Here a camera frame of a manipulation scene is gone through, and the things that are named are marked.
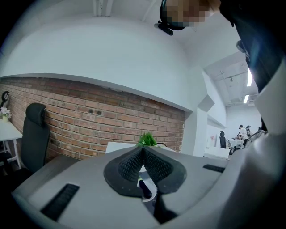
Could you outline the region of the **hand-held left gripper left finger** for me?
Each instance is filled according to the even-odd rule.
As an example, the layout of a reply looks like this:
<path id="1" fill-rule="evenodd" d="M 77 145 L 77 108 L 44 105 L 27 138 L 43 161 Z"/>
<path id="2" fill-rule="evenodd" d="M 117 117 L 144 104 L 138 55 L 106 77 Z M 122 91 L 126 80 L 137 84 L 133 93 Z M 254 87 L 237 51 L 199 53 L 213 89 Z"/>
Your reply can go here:
<path id="1" fill-rule="evenodd" d="M 141 198 L 119 195 L 105 181 L 103 170 L 108 160 L 123 153 L 122 150 L 78 161 L 38 189 L 27 190 L 29 183 L 41 180 L 43 173 L 38 171 L 12 193 L 13 198 L 40 228 L 153 229 L 157 221 Z M 79 189 L 54 221 L 41 211 L 67 184 Z"/>

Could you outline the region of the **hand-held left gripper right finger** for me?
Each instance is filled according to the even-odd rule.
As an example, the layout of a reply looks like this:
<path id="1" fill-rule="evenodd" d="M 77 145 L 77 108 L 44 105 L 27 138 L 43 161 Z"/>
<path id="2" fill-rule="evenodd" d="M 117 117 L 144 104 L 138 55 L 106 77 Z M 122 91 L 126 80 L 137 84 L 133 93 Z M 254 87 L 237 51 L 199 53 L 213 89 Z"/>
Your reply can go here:
<path id="1" fill-rule="evenodd" d="M 145 229 L 218 229 L 225 205 L 215 185 L 227 160 L 178 154 L 157 147 L 142 149 L 144 167 L 157 187 L 153 216 Z"/>

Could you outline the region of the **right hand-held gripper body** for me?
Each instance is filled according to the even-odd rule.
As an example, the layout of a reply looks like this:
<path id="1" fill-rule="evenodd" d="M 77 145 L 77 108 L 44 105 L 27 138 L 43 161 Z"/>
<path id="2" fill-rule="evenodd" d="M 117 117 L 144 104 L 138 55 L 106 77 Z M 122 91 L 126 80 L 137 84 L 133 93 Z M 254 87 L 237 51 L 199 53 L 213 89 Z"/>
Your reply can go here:
<path id="1" fill-rule="evenodd" d="M 220 229 L 283 229 L 286 226 L 286 63 L 256 100 L 267 134 L 253 141 L 221 213 Z"/>

